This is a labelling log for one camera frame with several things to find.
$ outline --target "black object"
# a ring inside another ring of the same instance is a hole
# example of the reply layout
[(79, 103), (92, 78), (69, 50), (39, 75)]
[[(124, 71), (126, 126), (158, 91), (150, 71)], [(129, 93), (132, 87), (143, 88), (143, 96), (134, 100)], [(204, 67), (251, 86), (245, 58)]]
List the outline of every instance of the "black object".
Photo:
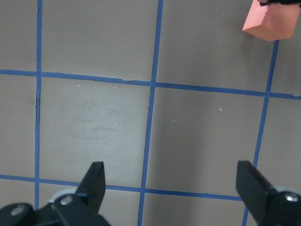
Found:
[(58, 197), (34, 211), (28, 203), (0, 209), (0, 226), (110, 226), (98, 215), (105, 193), (103, 162), (93, 162), (75, 194)]
[(238, 161), (236, 190), (259, 226), (301, 226), (301, 197), (277, 191), (249, 161)]
[(291, 5), (301, 3), (301, 0), (259, 0), (261, 6), (266, 6), (272, 3), (280, 3), (282, 5)]

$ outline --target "gray floor tile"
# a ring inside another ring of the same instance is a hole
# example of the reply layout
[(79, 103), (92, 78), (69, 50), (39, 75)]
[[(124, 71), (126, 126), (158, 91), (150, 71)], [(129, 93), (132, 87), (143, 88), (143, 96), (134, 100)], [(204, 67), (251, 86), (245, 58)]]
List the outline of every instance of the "gray floor tile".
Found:
[(36, 70), (37, 1), (0, 2), (0, 69)]
[(252, 215), (249, 213), (247, 226), (258, 226)]
[(34, 177), (36, 78), (0, 74), (0, 174)]
[(274, 185), (301, 192), (301, 101), (271, 98), (258, 169)]
[[(40, 205), (47, 204), (49, 198), (58, 191), (75, 188), (71, 186), (40, 185)], [(137, 225), (140, 193), (106, 190), (99, 213), (111, 225)]]
[(147, 188), (237, 195), (253, 161), (263, 98), (156, 89)]
[(143, 226), (241, 225), (242, 202), (146, 194)]
[(251, 3), (165, 0), (157, 81), (264, 91), (273, 43), (241, 31)]
[(137, 225), (140, 193), (106, 190), (100, 213), (111, 225)]
[(157, 0), (45, 1), (42, 70), (150, 80)]
[(43, 78), (40, 176), (81, 181), (104, 161), (107, 184), (140, 187), (149, 87)]
[(301, 21), (296, 25), (291, 39), (279, 41), (273, 76), (273, 92), (301, 96)]
[(34, 205), (34, 183), (0, 179), (0, 208), (19, 202)]

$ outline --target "blue tape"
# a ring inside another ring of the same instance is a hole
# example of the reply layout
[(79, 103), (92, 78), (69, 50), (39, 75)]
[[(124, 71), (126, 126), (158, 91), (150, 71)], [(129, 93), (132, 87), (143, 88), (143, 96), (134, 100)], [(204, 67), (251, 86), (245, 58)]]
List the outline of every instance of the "blue tape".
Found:
[(138, 220), (137, 220), (138, 226), (141, 226), (143, 221), (144, 197), (145, 197), (146, 176), (147, 176), (148, 158), (149, 158), (150, 141), (151, 141), (151, 123), (152, 123), (152, 113), (153, 113), (154, 99), (155, 99), (163, 3), (164, 3), (163, 0), (158, 1), (156, 36), (155, 36), (154, 56), (153, 56), (152, 72), (151, 72), (151, 87), (150, 87), (151, 89), (150, 89), (150, 100), (149, 100), (150, 105), (149, 105), (149, 113), (148, 113), (147, 126), (146, 126), (143, 169), (142, 169), (142, 179), (141, 179), (141, 192), (140, 192)]
[(163, 82), (156, 82), (156, 87), (169, 88), (169, 89), (194, 90), (194, 91), (203, 91), (203, 92), (230, 93), (230, 94), (249, 95), (249, 96), (256, 96), (256, 97), (265, 96), (264, 92), (259, 92), (259, 91), (207, 87), (207, 86), (192, 86), (192, 85), (172, 84), (172, 83), (163, 83)]
[(248, 222), (248, 216), (249, 216), (249, 210), (247, 207), (245, 207), (243, 222), (242, 222), (241, 226), (246, 226), (246, 224)]
[(99, 81), (99, 82), (109, 82), (109, 83), (128, 84), (128, 85), (137, 85), (137, 86), (151, 86), (150, 81), (140, 81), (140, 80), (127, 81), (127, 80), (116, 79), (116, 78), (107, 78), (107, 77), (98, 77), (98, 76), (89, 76), (89, 75), (80, 75), (80, 74), (53, 73), (53, 72), (42, 72), (41, 74), (42, 77), (48, 77), (48, 78), (92, 80), (92, 81)]
[(109, 190), (116, 190), (116, 191), (141, 192), (141, 188), (139, 188), (139, 187), (125, 187), (125, 186), (106, 185), (105, 188), (109, 189)]
[(38, 0), (37, 14), (37, 81), (36, 81), (36, 128), (35, 128), (35, 151), (34, 151), (34, 208), (39, 209), (40, 198), (40, 95), (41, 95), (41, 43), (42, 43), (42, 8), (43, 1)]
[(35, 182), (34, 178), (18, 177), (18, 176), (10, 176), (10, 175), (2, 175), (2, 174), (0, 174), (0, 179)]
[[(257, 165), (258, 165), (259, 152), (260, 152), (261, 142), (262, 142), (262, 135), (263, 135), (263, 131), (264, 131), (265, 120), (267, 117), (267, 110), (268, 110), (268, 106), (269, 106), (269, 97), (270, 97), (270, 93), (271, 93), (273, 74), (274, 74), (275, 63), (276, 63), (276, 58), (277, 58), (278, 43), (279, 43), (279, 41), (274, 42), (274, 47), (273, 47), (273, 52), (272, 52), (272, 57), (271, 57), (271, 62), (270, 62), (270, 67), (269, 67), (269, 76), (268, 76), (267, 86), (266, 86), (266, 90), (265, 90), (265, 98), (263, 101), (263, 107), (262, 107), (260, 124), (259, 124), (259, 131), (258, 131), (258, 136), (257, 136), (254, 159), (253, 159), (253, 165), (255, 167), (257, 167)], [(248, 210), (245, 209), (242, 226), (246, 226), (247, 220), (248, 220)]]
[(287, 93), (273, 93), (273, 92), (271, 92), (270, 97), (301, 100), (301, 96), (294, 96), (293, 94), (287, 94)]
[(156, 190), (156, 189), (146, 189), (145, 192), (151, 193), (151, 194), (177, 195), (177, 196), (197, 197), (197, 198), (205, 198), (205, 199), (223, 199), (223, 200), (231, 200), (231, 201), (240, 201), (241, 202), (240, 197), (230, 196), (230, 195), (165, 191), (165, 190)]
[(42, 10), (43, 0), (38, 0), (38, 14), (37, 14), (37, 72), (41, 72), (41, 54), (42, 54)]
[(36, 72), (5, 70), (5, 69), (0, 69), (0, 74), (24, 75), (24, 76), (36, 76), (37, 75)]
[(65, 185), (65, 186), (78, 186), (79, 185), (79, 182), (48, 180), (48, 179), (39, 179), (39, 183), (50, 184), (50, 185)]

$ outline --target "blue tape line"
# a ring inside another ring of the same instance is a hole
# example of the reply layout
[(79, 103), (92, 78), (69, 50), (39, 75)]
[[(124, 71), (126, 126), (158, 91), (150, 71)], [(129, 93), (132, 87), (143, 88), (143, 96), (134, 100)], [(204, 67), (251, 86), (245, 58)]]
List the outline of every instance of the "blue tape line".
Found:
[(65, 186), (78, 186), (79, 185), (79, 182), (48, 180), (48, 179), (39, 179), (39, 182), (41, 184), (50, 184), (50, 185), (65, 185)]
[(43, 0), (38, 0), (38, 14), (37, 14), (37, 72), (41, 72), (41, 54), (42, 54), (42, 10)]
[(143, 169), (142, 169), (142, 179), (141, 179), (141, 192), (140, 192), (138, 220), (137, 220), (138, 226), (141, 226), (143, 221), (144, 197), (145, 197), (146, 176), (147, 176), (148, 158), (149, 158), (150, 141), (151, 141), (151, 123), (152, 123), (152, 114), (153, 114), (154, 99), (155, 99), (163, 3), (164, 3), (163, 0), (158, 0), (155, 46), (154, 46), (154, 56), (153, 56), (152, 72), (151, 72), (151, 87), (150, 87), (151, 89), (150, 89), (150, 100), (149, 100), (150, 105), (149, 105), (149, 113), (148, 113), (147, 126), (146, 126)]
[[(274, 42), (273, 52), (272, 52), (272, 57), (271, 57), (271, 62), (270, 62), (270, 67), (269, 67), (269, 76), (268, 76), (267, 86), (266, 86), (266, 90), (265, 90), (265, 98), (263, 101), (263, 107), (262, 107), (260, 124), (259, 124), (259, 131), (258, 131), (258, 136), (257, 136), (254, 159), (253, 159), (253, 165), (255, 167), (257, 167), (257, 165), (258, 165), (259, 152), (260, 152), (261, 142), (262, 142), (262, 135), (263, 135), (263, 131), (264, 131), (265, 120), (267, 117), (267, 109), (269, 106), (269, 97), (270, 97), (270, 93), (271, 93), (273, 74), (274, 74), (275, 63), (276, 63), (276, 58), (277, 58), (278, 43), (279, 43), (279, 41)], [(245, 209), (242, 226), (246, 226), (247, 220), (248, 220), (248, 210)]]
[(165, 190), (156, 190), (156, 189), (145, 189), (145, 192), (151, 193), (151, 194), (177, 195), (177, 196), (197, 197), (197, 198), (206, 198), (206, 199), (223, 199), (223, 200), (231, 200), (231, 201), (240, 201), (241, 202), (240, 197), (230, 196), (230, 195), (165, 191)]
[[(10, 175), (0, 175), (0, 179), (26, 181), (26, 182), (36, 181), (35, 178), (18, 177), (18, 176), (10, 176)], [(50, 185), (79, 186), (79, 182), (50, 180), (50, 179), (39, 179), (39, 183), (50, 184)], [(148, 189), (148, 188), (142, 189), (139, 187), (126, 187), (126, 186), (115, 186), (115, 185), (106, 185), (106, 189), (116, 190), (116, 191), (127, 191), (127, 192), (141, 192), (141, 190), (143, 190), (145, 193), (150, 193), (150, 194), (163, 194), (163, 195), (187, 196), (187, 197), (196, 197), (196, 198), (205, 198), (205, 199), (241, 201), (241, 198), (238, 196), (220, 195), (220, 194), (178, 192), (178, 191), (166, 191), (166, 190), (157, 190), (157, 189)]]
[(36, 128), (35, 128), (35, 151), (34, 151), (34, 208), (39, 209), (40, 198), (40, 95), (41, 95), (41, 38), (42, 38), (42, 0), (38, 0), (37, 14), (37, 80), (36, 80)]
[(10, 175), (2, 175), (2, 174), (0, 174), (0, 179), (35, 182), (34, 178), (26, 178), (26, 177), (18, 177), (18, 176), (10, 176)]
[(163, 82), (156, 82), (156, 87), (170, 88), (170, 89), (194, 90), (194, 91), (203, 91), (203, 92), (231, 93), (231, 94), (249, 95), (249, 96), (257, 96), (257, 97), (265, 96), (265, 93), (260, 92), (260, 91), (207, 87), (207, 86), (192, 86), (192, 85), (172, 84), (172, 83), (163, 83)]
[(272, 93), (271, 92), (270, 97), (301, 100), (301, 96), (294, 96), (293, 94), (287, 94), (287, 93)]
[(109, 190), (116, 190), (116, 191), (141, 192), (141, 188), (139, 188), (139, 187), (125, 187), (125, 186), (106, 185), (105, 188), (109, 189)]
[[(5, 69), (0, 69), (0, 74), (24, 75), (24, 76), (36, 76), (37, 75), (36, 72), (15, 71), (15, 70), (5, 70)], [(150, 81), (140, 81), (140, 80), (126, 81), (126, 80), (117, 79), (117, 78), (106, 78), (106, 77), (80, 75), (80, 74), (41, 72), (41, 76), (46, 77), (46, 78), (91, 80), (91, 81), (109, 82), (109, 83), (118, 83), (118, 84), (151, 86)], [(193, 91), (203, 91), (203, 92), (230, 93), (230, 94), (239, 94), (239, 95), (247, 95), (247, 96), (266, 97), (265, 92), (245, 90), (245, 89), (192, 86), (192, 85), (182, 85), (182, 84), (173, 84), (173, 83), (164, 83), (164, 82), (156, 82), (155, 84), (156, 84), (156, 87), (168, 88), (168, 89), (183, 89), (183, 90), (193, 90)], [(288, 93), (271, 92), (269, 96), (275, 97), (275, 98), (301, 100), (301, 96), (294, 96), (293, 94), (288, 94)]]
[(140, 80), (127, 81), (127, 80), (116, 79), (116, 78), (107, 78), (107, 77), (98, 77), (98, 76), (89, 76), (89, 75), (80, 75), (80, 74), (52, 73), (52, 72), (42, 72), (41, 74), (42, 74), (42, 77), (48, 77), (48, 78), (92, 80), (92, 81), (138, 85), (138, 86), (150, 86), (151, 85), (150, 81), (140, 81)]
[(249, 210), (247, 207), (245, 207), (243, 222), (242, 222), (241, 226), (246, 226), (246, 224), (248, 222), (248, 216), (249, 216)]
[(0, 74), (24, 75), (24, 76), (36, 76), (37, 75), (36, 72), (5, 70), (5, 69), (0, 69)]

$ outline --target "orange foam block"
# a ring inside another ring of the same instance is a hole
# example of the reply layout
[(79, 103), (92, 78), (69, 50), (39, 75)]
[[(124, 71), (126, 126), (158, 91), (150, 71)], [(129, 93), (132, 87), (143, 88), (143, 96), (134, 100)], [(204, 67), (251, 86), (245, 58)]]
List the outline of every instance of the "orange foam block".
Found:
[(299, 4), (260, 6), (258, 0), (253, 0), (243, 31), (266, 41), (288, 39), (293, 35), (299, 14)]

